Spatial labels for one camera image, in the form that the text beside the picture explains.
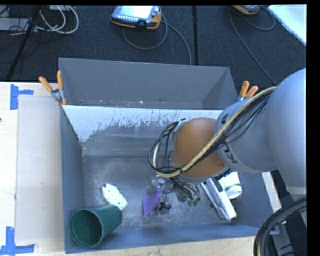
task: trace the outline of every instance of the blue tape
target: blue tape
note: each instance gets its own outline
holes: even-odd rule
[[[5,245],[0,248],[0,255],[15,256],[16,254],[33,253],[35,245],[16,246],[15,244],[15,229],[13,227],[6,227]]]
[[[10,110],[18,109],[18,96],[19,95],[33,95],[34,91],[29,89],[19,90],[18,86],[11,84],[11,95],[10,95]]]

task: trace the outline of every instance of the black carpet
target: black carpet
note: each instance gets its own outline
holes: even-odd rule
[[[32,5],[10,7],[10,16],[21,18],[30,17],[33,9]],[[42,12],[47,21],[61,25],[60,13],[46,7]],[[58,60],[65,57],[229,67],[239,93],[244,80],[259,86],[261,91],[306,68],[306,47],[266,9],[244,16],[225,5],[161,6],[164,18],[155,31],[124,31],[110,21],[114,9],[115,6],[107,5],[78,5],[75,10],[79,27],[75,33],[32,32],[10,81],[38,82],[38,77],[44,76],[50,83],[56,83]],[[75,16],[72,12],[66,16],[71,30],[76,24]],[[44,26],[40,17],[36,23]],[[124,32],[134,45],[152,49],[133,47],[125,40]],[[163,43],[153,48],[163,38]],[[6,81],[22,42],[23,35],[0,32],[0,81]]]

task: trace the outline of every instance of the gray bin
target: gray bin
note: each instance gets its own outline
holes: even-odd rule
[[[220,219],[202,192],[197,206],[170,194],[169,214],[143,217],[142,199],[155,175],[147,155],[164,127],[178,118],[217,118],[237,100],[227,67],[59,59],[64,249],[67,254],[255,236],[273,210],[261,174],[239,173],[237,217]],[[121,225],[97,247],[70,236],[74,211],[106,204],[101,187],[128,201]]]

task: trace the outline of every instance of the purple object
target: purple object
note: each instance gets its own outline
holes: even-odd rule
[[[155,213],[156,208],[159,206],[161,197],[161,189],[156,188],[153,194],[146,195],[142,200],[143,217],[148,214],[152,215]]]

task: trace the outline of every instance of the green cup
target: green cup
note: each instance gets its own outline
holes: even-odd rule
[[[121,210],[107,204],[76,210],[69,221],[73,241],[83,248],[96,247],[122,222]]]

